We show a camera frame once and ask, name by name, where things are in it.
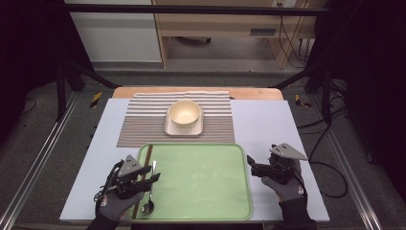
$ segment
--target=hand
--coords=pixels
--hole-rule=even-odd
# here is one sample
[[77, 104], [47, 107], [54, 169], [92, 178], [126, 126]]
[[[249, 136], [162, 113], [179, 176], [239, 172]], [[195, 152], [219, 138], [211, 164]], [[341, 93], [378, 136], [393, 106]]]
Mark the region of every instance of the hand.
[[[108, 187], [112, 186], [111, 179], [108, 182]], [[118, 197], [116, 191], [113, 189], [108, 191], [102, 198], [101, 198], [101, 205], [99, 208], [99, 212], [104, 215], [105, 217], [118, 221], [122, 218], [124, 212], [129, 209], [132, 205], [140, 202], [144, 197], [144, 193], [138, 193], [131, 198], [128, 199], [121, 199]]]
[[[295, 160], [295, 174], [300, 174], [301, 170], [301, 163], [299, 160]], [[275, 193], [280, 198], [280, 202], [287, 201], [290, 199], [300, 198], [303, 197], [303, 188], [299, 181], [296, 178], [290, 179], [286, 184], [282, 185], [275, 180], [269, 178], [268, 176], [264, 176], [262, 179], [262, 184], [268, 186], [269, 188], [273, 189]]]

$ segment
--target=metal spoon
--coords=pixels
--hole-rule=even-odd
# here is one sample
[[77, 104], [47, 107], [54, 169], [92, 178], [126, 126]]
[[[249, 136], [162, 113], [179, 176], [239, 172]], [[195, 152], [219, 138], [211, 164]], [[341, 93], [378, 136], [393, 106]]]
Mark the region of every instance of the metal spoon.
[[[152, 175], [155, 175], [155, 168], [156, 168], [156, 161], [152, 162]], [[144, 204], [143, 209], [141, 210], [141, 214], [144, 216], [148, 216], [152, 213], [154, 204], [152, 202], [152, 185], [151, 189], [149, 190], [149, 199], [146, 204]]]

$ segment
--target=gray glove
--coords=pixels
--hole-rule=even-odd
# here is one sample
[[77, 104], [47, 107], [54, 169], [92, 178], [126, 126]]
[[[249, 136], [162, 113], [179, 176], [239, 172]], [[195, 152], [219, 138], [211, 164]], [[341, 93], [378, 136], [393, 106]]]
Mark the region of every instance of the gray glove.
[[[107, 188], [112, 186], [112, 181], [108, 182]], [[101, 206], [99, 208], [99, 212], [104, 215], [105, 217], [118, 221], [122, 218], [124, 212], [129, 209], [132, 205], [140, 202], [144, 197], [144, 193], [138, 193], [131, 198], [128, 199], [120, 199], [117, 196], [115, 189], [108, 191], [102, 198], [101, 198]]]
[[[295, 174], [298, 176], [301, 172], [301, 163], [299, 160], [295, 160]], [[262, 184], [268, 186], [277, 193], [280, 197], [280, 202], [303, 197], [303, 188], [295, 178], [290, 179], [284, 185], [276, 182], [268, 176], [264, 176], [261, 181]]]

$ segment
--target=wooden table edge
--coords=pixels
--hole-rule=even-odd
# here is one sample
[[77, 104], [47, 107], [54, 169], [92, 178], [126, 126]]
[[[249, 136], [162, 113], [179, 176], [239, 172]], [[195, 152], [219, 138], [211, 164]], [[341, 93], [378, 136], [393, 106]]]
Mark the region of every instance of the wooden table edge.
[[283, 100], [277, 88], [255, 87], [188, 87], [188, 86], [122, 86], [114, 90], [113, 99], [130, 99], [136, 93], [168, 93], [185, 91], [229, 91], [230, 97], [237, 100]]

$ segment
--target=striped cloth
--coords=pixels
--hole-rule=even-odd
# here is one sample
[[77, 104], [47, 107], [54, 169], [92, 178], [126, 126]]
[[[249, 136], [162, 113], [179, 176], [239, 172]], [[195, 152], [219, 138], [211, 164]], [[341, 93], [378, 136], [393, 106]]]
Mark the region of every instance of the striped cloth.
[[[173, 136], [165, 133], [171, 104], [189, 99], [204, 111], [199, 135]], [[139, 148], [146, 143], [235, 143], [233, 116], [228, 91], [138, 93], [130, 99], [120, 132], [118, 148]]]

